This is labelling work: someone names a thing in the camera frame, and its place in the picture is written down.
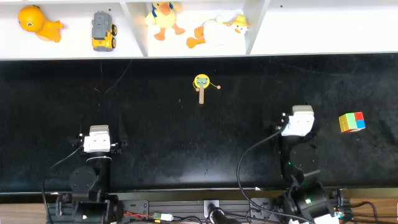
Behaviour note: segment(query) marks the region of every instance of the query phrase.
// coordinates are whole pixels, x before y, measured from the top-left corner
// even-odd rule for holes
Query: toy truck wheel
[[[115,38],[112,37],[112,48],[114,49],[116,47],[116,40]]]
[[[118,28],[115,25],[112,25],[112,35],[118,34]]]

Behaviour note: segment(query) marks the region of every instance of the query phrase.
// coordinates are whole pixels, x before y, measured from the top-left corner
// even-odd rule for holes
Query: blue square
[[[365,128],[365,121],[357,121],[356,122],[356,126],[358,127],[358,128]]]

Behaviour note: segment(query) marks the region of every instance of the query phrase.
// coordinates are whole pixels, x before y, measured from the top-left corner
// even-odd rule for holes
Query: duck beak
[[[160,7],[159,7],[159,10],[160,10],[160,12],[161,12],[163,15],[165,15],[165,16],[169,15],[169,14],[170,14],[169,3],[168,3],[168,2],[165,2],[165,3],[161,4]]]

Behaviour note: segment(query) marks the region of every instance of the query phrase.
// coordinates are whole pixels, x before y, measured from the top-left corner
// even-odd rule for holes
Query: blue vest
[[[173,4],[172,4],[171,2],[169,2],[169,6],[170,6],[171,9],[174,8],[174,7],[173,7]],[[155,10],[156,10],[156,8],[155,8],[155,6],[152,4],[152,15],[156,18],[156,17],[157,17],[157,14],[155,13]]]

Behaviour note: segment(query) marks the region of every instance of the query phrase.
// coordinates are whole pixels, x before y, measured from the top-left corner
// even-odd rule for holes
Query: wooden floor
[[[382,216],[397,216],[398,198],[356,198],[352,204],[363,201],[372,202],[377,208],[377,214]],[[353,209],[354,214],[373,215],[370,205]],[[374,218],[358,217],[358,220],[374,221]],[[379,221],[398,223],[397,218],[379,218]],[[45,210],[43,204],[0,204],[0,224],[43,224]]]

